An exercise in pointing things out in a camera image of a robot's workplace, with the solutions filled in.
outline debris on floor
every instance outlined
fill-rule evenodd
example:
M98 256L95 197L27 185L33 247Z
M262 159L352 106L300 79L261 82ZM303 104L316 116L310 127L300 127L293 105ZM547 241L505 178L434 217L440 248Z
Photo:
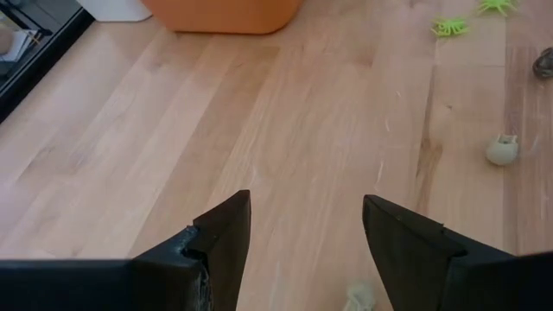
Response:
M468 32L467 23L462 18L434 20L432 32L438 37L449 37L453 35L462 35Z
M499 166L512 163L517 158L517 136L499 135L486 149L486 159Z
M539 79L553 77L553 48L546 48L532 66L534 75Z
M372 311L376 301L367 283L357 283L347 289L347 304L343 311Z

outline green plastic spider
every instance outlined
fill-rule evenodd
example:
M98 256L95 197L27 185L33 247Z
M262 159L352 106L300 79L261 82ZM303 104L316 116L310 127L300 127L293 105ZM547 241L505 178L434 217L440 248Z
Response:
M482 3L478 7L479 11L478 14L482 14L484 11L487 10L497 10L501 15L507 17L507 13L505 13L504 8L508 8L511 10L516 10L514 5L512 5L511 0L482 0Z
M468 32L467 23L461 18L443 19L438 18L434 21L432 32L439 37L448 37L452 35L462 35Z

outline wood grain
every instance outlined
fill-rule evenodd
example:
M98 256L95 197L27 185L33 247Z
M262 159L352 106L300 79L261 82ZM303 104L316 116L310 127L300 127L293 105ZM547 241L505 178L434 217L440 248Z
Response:
M553 250L553 85L531 63L553 7L307 0L267 36L94 24L0 124L0 257L135 256L241 188L238 310L341 309L371 282L378 194L500 249ZM436 16L470 33L437 40ZM520 157L484 157L499 133Z

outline floor scratch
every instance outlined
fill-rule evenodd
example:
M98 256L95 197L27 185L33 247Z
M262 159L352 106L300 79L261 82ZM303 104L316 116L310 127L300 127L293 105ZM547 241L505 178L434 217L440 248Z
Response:
M380 168L378 168L377 181L374 183L374 190L378 191L378 184L382 177L382 171L384 170L384 160L380 161Z

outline small beige object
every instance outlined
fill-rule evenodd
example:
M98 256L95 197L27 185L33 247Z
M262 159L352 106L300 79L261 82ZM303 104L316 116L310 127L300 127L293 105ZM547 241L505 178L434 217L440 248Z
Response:
M344 311L372 311L375 304L371 286L357 283L347 289L347 304Z
M499 135L486 150L486 158L489 162L503 166L512 163L517 158L517 136Z
M14 42L13 30L0 25L0 55L4 55L11 50L11 45Z

